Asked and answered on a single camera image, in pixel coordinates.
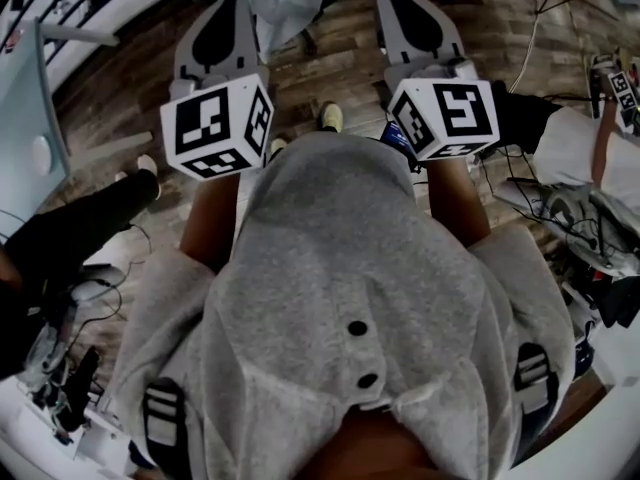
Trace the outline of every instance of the black cloth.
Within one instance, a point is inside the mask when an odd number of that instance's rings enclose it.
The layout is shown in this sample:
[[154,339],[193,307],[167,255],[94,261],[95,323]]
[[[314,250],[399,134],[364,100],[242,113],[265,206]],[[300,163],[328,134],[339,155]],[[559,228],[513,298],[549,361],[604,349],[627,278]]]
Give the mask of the black cloth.
[[141,169],[95,194],[36,215],[5,244],[22,275],[29,304],[48,289],[66,288],[82,264],[122,231],[159,192],[151,171]]
[[[59,309],[69,306],[68,296],[60,292],[73,283],[82,264],[158,193],[155,175],[140,170],[95,194],[36,215],[9,238],[5,250],[23,277],[24,290],[16,294],[0,282],[0,380],[22,371],[42,326],[55,322]],[[32,306],[43,310],[30,314]]]
[[58,413],[60,426],[69,433],[73,433],[85,422],[84,410],[89,403],[89,389],[100,356],[94,347],[89,348],[80,361],[78,369],[69,377],[62,391],[67,395],[67,407]]
[[504,82],[491,84],[496,106],[500,141],[490,149],[517,144],[525,153],[533,154],[547,126],[547,120],[562,107],[538,96],[507,92]]

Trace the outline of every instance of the white wall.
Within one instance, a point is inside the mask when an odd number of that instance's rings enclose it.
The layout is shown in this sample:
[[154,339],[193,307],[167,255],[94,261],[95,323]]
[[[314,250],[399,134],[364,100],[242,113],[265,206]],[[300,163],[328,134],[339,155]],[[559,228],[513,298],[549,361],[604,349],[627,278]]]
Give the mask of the white wall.
[[640,446],[640,382],[632,385],[640,376],[640,317],[629,329],[602,329],[593,345],[616,386],[575,427],[505,480],[612,480]]

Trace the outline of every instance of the person's arm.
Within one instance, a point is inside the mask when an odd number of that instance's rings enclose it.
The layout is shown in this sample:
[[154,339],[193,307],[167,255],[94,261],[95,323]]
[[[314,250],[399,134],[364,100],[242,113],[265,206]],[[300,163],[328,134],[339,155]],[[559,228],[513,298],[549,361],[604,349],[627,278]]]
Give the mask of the person's arm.
[[22,290],[22,276],[0,244],[0,281],[17,293]]
[[427,162],[431,216],[469,247],[491,233],[464,158]]
[[216,274],[231,256],[240,175],[202,183],[187,220],[180,250]]
[[616,127],[616,115],[618,113],[618,102],[608,100],[604,104],[600,128],[596,135],[596,144],[593,148],[593,162],[591,164],[591,177],[596,188],[600,188],[602,177],[604,176],[604,168],[607,165],[607,147],[609,146],[609,137]]

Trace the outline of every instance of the backpack strap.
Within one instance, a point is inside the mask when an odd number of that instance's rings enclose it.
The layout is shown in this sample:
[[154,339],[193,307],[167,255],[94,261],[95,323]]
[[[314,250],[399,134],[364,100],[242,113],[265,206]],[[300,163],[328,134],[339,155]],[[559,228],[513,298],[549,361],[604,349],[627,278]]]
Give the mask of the backpack strap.
[[545,429],[558,404],[558,375],[551,371],[549,357],[541,345],[524,343],[520,347],[513,382],[522,411],[515,466]]
[[160,377],[147,386],[142,406],[149,455],[168,480],[191,480],[182,388]]

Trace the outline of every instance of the gray hoodie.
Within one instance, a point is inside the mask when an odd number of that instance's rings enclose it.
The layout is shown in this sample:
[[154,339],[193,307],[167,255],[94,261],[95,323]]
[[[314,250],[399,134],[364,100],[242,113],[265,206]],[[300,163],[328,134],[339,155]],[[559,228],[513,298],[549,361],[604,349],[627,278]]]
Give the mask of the gray hoodie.
[[144,452],[146,385],[182,385],[197,479],[292,478],[358,405],[388,407],[440,470],[486,480],[513,462],[524,341],[562,398],[571,321],[529,232],[466,250],[418,210],[401,154],[316,132],[264,170],[217,277],[177,251],[147,261],[111,392]]

